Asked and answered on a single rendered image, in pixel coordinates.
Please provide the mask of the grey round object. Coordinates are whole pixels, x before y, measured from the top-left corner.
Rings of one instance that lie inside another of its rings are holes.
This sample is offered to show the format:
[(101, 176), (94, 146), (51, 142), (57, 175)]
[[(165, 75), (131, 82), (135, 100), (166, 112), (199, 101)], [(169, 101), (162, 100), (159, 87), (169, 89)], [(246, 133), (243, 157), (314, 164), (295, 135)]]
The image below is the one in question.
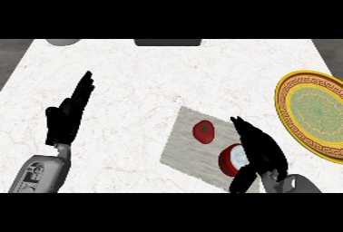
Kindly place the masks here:
[(46, 39), (55, 46), (68, 46), (80, 41), (80, 39)]

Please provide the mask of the red can with pale end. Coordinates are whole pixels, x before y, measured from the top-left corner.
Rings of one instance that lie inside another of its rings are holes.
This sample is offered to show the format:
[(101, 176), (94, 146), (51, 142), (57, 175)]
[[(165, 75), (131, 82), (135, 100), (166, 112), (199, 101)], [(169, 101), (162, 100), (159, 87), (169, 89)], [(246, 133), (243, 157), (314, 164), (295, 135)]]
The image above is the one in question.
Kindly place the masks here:
[(236, 143), (222, 151), (219, 156), (219, 167), (222, 173), (227, 176), (234, 177), (240, 169), (249, 164), (250, 162), (243, 145)]

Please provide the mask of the grey woven placemat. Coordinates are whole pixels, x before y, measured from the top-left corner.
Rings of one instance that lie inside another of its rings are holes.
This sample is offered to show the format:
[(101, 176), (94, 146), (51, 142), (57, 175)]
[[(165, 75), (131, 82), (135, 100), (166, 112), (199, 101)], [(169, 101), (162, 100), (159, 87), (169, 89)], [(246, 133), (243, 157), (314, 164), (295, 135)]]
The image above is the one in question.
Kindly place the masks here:
[[(194, 126), (200, 121), (210, 121), (215, 126), (215, 140), (209, 144), (194, 137)], [(160, 161), (228, 191), (234, 178), (222, 173), (219, 156), (236, 143), (240, 143), (240, 135), (234, 123), (182, 106)]]

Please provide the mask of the dark grey rectangular appliance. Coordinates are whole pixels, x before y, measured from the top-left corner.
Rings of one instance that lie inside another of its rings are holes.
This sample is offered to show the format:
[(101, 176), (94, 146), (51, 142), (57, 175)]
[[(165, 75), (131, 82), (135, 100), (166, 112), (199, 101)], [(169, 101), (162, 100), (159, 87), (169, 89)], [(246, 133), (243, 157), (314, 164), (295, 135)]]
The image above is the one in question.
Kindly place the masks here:
[(136, 46), (199, 46), (203, 39), (135, 39)]

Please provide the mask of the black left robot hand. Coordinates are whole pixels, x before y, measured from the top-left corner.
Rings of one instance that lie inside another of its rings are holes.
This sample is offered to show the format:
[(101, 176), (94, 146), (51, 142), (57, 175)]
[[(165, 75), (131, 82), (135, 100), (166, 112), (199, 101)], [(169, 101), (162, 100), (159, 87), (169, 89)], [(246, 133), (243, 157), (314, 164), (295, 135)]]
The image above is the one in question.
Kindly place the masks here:
[(94, 74), (88, 71), (79, 81), (73, 95), (64, 99), (58, 107), (46, 109), (48, 138), (46, 144), (70, 145), (79, 134), (83, 111), (94, 93)]

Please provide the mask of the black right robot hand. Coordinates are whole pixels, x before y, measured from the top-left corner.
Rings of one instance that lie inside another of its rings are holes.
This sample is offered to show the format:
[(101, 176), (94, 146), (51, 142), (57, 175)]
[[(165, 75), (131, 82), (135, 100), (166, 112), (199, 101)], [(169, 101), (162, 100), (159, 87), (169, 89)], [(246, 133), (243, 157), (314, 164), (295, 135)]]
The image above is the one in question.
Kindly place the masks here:
[(289, 162), (274, 138), (240, 117), (231, 118), (231, 121), (236, 125), (250, 164), (239, 170), (230, 192), (246, 193), (253, 181), (267, 172), (277, 173), (277, 176), (270, 179), (273, 186), (280, 184), (289, 175)]

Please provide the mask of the yellow ornate plate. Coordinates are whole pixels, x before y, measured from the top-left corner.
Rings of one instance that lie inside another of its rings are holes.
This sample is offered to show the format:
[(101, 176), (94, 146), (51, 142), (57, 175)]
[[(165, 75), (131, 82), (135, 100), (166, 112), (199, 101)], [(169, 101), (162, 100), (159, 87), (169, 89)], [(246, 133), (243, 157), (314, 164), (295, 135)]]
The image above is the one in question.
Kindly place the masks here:
[(302, 146), (343, 164), (343, 82), (323, 72), (289, 73), (278, 81), (275, 107)]

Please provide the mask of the red tomato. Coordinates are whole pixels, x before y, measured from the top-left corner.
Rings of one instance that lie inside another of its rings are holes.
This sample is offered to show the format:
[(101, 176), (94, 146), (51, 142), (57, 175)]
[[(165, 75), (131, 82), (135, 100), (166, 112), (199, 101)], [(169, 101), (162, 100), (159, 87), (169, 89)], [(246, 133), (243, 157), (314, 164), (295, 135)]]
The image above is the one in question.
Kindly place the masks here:
[(200, 121), (193, 126), (193, 136), (203, 144), (215, 140), (215, 126), (210, 121)]

